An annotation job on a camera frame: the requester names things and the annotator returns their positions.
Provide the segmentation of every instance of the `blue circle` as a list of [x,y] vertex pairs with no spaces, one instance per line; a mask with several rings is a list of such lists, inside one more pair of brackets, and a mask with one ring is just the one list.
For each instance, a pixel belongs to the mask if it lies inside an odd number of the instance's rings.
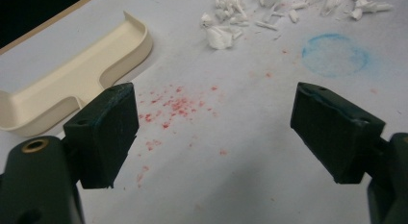
[[348,37],[324,34],[307,42],[302,60],[312,72],[324,77],[339,77],[362,70],[369,62],[369,54]]

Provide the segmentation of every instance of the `blue ring mark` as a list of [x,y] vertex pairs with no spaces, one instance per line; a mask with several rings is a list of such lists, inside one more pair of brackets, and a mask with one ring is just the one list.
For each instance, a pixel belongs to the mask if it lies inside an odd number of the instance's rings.
[[370,55],[351,39],[339,34],[311,38],[302,50],[303,64],[324,77],[347,76],[369,63]]

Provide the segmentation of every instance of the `table surface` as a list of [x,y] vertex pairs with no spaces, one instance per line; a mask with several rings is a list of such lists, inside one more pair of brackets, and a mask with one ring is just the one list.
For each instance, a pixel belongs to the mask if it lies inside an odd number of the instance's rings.
[[[226,50],[199,27],[214,0],[92,0],[0,56],[0,88],[14,92],[109,33],[123,11],[149,28],[151,54],[117,82],[135,85],[138,137],[115,188],[80,189],[87,223],[370,223],[370,177],[334,183],[290,128],[294,94],[298,82],[328,87],[386,121],[383,138],[408,132],[408,0],[375,0],[395,7],[360,21],[344,16],[350,0],[328,16],[317,0],[277,32],[255,26],[266,9],[243,1],[250,25]],[[63,137],[62,124],[45,134]],[[0,171],[25,139],[0,132]]]

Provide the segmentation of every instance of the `wooden trim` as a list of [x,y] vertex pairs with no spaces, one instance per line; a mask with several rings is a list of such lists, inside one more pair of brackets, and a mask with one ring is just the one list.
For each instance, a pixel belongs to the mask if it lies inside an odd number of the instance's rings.
[[66,8],[66,10],[56,14],[55,16],[51,17],[50,19],[48,19],[47,21],[45,21],[44,23],[38,25],[36,28],[34,28],[33,30],[31,30],[30,32],[28,32],[27,34],[15,39],[13,42],[9,43],[8,45],[4,46],[3,48],[0,49],[0,55],[6,53],[7,51],[9,51],[10,49],[14,48],[16,45],[18,45],[19,43],[23,42],[24,40],[34,36],[35,34],[41,32],[42,30],[44,30],[45,28],[47,28],[48,26],[54,24],[55,22],[59,21],[60,19],[64,18],[66,15],[78,10],[79,8],[81,8],[82,6],[84,6],[85,4],[87,4],[90,0],[80,0],[77,3],[73,4],[72,6]]

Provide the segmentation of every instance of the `cream plastic tray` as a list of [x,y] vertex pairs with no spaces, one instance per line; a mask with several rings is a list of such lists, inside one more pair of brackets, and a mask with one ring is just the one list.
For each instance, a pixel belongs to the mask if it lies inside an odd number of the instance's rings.
[[112,32],[49,75],[13,94],[0,91],[0,129],[38,135],[141,63],[153,40],[143,23],[124,14]]

